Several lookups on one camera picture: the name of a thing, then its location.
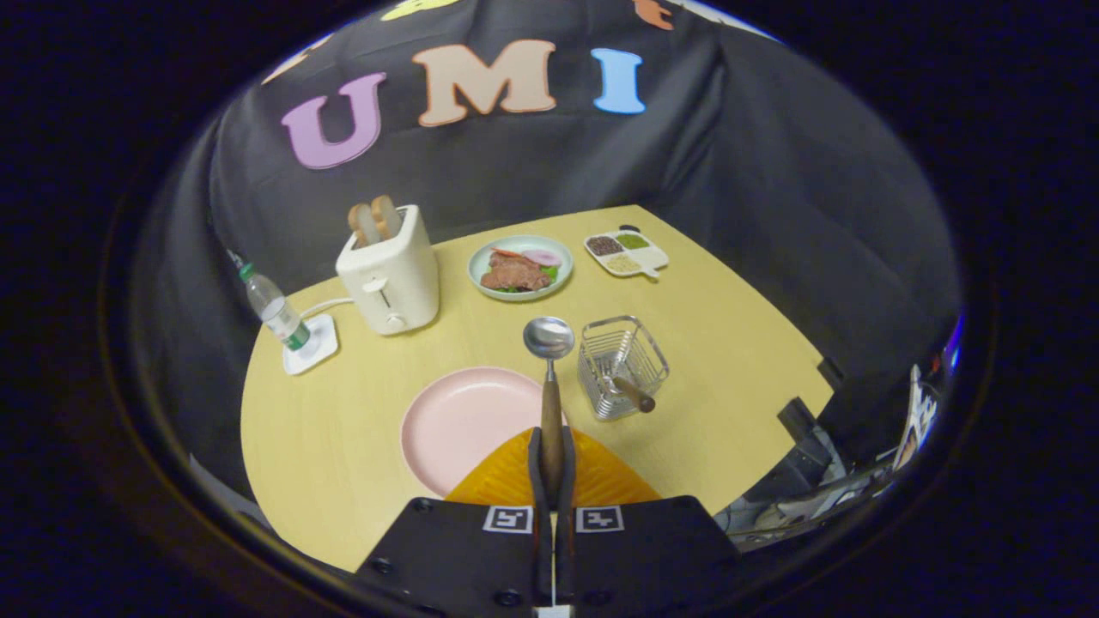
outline letter m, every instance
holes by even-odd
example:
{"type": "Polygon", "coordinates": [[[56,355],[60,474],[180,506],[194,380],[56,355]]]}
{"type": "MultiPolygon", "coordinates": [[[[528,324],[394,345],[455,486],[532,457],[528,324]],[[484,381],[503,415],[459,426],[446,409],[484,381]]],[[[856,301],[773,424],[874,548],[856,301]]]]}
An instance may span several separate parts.
{"type": "Polygon", "coordinates": [[[465,45],[444,45],[412,56],[428,71],[428,111],[420,115],[423,126],[439,126],[466,117],[458,104],[457,90],[482,114],[492,111],[508,87],[500,107],[510,112],[545,111],[557,101],[550,96],[546,62],[556,47],[548,41],[513,41],[486,66],[465,45]]]}

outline water bottle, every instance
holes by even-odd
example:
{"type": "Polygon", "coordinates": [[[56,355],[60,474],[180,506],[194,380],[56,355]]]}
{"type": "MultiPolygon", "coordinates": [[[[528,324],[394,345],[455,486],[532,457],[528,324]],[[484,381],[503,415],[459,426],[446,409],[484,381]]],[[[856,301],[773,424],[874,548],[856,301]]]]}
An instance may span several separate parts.
{"type": "Polygon", "coordinates": [[[279,338],[282,345],[291,351],[301,350],[309,341],[309,328],[286,301],[286,295],[270,279],[256,273],[251,263],[245,264],[240,274],[248,290],[252,310],[279,338]]]}

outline pink plate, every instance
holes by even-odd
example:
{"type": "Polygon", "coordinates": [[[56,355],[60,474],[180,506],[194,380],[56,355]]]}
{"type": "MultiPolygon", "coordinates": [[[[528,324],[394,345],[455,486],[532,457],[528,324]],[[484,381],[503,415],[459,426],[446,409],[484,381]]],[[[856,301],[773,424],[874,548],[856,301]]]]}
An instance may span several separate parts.
{"type": "Polygon", "coordinates": [[[401,422],[401,452],[421,483],[446,496],[500,444],[541,420],[541,384],[501,367],[470,367],[420,391],[401,422]]]}

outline spice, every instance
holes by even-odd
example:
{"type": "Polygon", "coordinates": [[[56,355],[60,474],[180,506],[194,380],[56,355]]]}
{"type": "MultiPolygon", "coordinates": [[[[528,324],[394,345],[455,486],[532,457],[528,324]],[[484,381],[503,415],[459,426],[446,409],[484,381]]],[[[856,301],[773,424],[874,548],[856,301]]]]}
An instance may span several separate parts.
{"type": "Polygon", "coordinates": [[[639,236],[637,234],[621,234],[618,236],[618,241],[626,249],[641,249],[643,246],[648,246],[645,239],[639,236]]]}
{"type": "Polygon", "coordinates": [[[634,271],[640,271],[641,264],[637,264],[625,255],[619,255],[608,260],[607,267],[615,273],[632,273],[634,271]]]}
{"type": "Polygon", "coordinates": [[[593,236],[588,239],[588,249],[596,255],[610,255],[623,251],[622,245],[610,236],[593,236]]]}

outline green bottle label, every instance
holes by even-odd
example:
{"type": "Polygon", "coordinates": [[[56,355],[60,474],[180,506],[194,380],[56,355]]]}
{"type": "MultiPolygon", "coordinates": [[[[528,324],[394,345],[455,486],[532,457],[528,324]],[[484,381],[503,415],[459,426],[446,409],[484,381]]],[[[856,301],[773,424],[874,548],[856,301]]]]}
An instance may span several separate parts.
{"type": "Polygon", "coordinates": [[[290,336],[282,340],[282,344],[290,350],[300,350],[306,342],[309,341],[309,329],[306,328],[306,322],[301,322],[298,325],[298,330],[290,333],[290,336]]]}

